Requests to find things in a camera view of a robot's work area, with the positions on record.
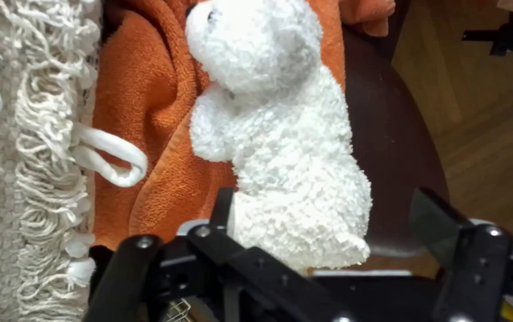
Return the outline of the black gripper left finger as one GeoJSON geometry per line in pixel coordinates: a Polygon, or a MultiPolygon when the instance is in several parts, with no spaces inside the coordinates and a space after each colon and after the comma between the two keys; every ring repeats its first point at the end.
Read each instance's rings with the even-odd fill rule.
{"type": "Polygon", "coordinates": [[[209,225],[214,226],[216,230],[227,230],[232,196],[234,196],[234,191],[230,187],[218,189],[212,212],[211,212],[211,219],[209,219],[209,225]]]}

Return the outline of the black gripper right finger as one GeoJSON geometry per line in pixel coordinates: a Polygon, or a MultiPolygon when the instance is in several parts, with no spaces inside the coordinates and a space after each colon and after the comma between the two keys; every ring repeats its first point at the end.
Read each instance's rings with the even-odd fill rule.
{"type": "Polygon", "coordinates": [[[436,191],[412,191],[407,225],[443,268],[461,269],[466,264],[475,225],[436,191]]]}

